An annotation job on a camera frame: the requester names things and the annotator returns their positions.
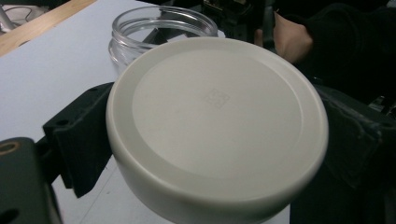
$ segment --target embossed logo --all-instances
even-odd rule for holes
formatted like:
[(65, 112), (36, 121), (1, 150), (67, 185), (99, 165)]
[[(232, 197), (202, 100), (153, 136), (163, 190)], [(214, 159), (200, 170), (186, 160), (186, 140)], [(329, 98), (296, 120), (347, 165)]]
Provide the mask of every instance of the embossed logo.
[(228, 100), (230, 100), (230, 96), (222, 91), (218, 91), (213, 89), (210, 93), (205, 97), (205, 101), (212, 104), (217, 108), (222, 108)]

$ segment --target round lid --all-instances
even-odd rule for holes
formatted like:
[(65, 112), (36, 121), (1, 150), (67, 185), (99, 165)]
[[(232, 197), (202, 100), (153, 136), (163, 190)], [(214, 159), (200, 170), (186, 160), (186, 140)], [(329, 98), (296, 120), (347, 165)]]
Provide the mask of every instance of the round lid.
[(328, 138), (322, 102), (296, 68), (215, 37), (164, 44), (134, 61), (110, 94), (107, 129), (130, 172), (176, 197), (218, 202), (300, 190)]

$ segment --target clear glass jar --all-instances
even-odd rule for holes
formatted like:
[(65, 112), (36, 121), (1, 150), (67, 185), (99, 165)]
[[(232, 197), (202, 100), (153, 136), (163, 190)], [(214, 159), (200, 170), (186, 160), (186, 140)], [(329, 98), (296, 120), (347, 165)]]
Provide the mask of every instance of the clear glass jar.
[(194, 36), (218, 36), (217, 25), (207, 16), (181, 7), (132, 9), (120, 14), (112, 28), (108, 51), (120, 71), (162, 43)]

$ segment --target person's hand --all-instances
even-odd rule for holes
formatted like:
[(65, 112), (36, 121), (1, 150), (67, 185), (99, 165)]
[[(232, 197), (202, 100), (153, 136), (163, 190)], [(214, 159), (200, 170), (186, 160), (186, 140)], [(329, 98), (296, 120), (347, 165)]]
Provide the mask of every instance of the person's hand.
[[(313, 39), (306, 28), (275, 13), (274, 40), (277, 54), (290, 63), (300, 62), (312, 49)], [(262, 30), (257, 30), (254, 43), (262, 47)]]

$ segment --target black sleeve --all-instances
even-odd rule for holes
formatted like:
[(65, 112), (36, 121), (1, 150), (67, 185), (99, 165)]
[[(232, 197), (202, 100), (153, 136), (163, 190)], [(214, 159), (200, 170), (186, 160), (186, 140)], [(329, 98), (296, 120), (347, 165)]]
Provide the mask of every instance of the black sleeve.
[(303, 24), (314, 40), (311, 52), (296, 64), (306, 76), (364, 102), (395, 95), (396, 8), (363, 13), (333, 4), (309, 19), (287, 18)]

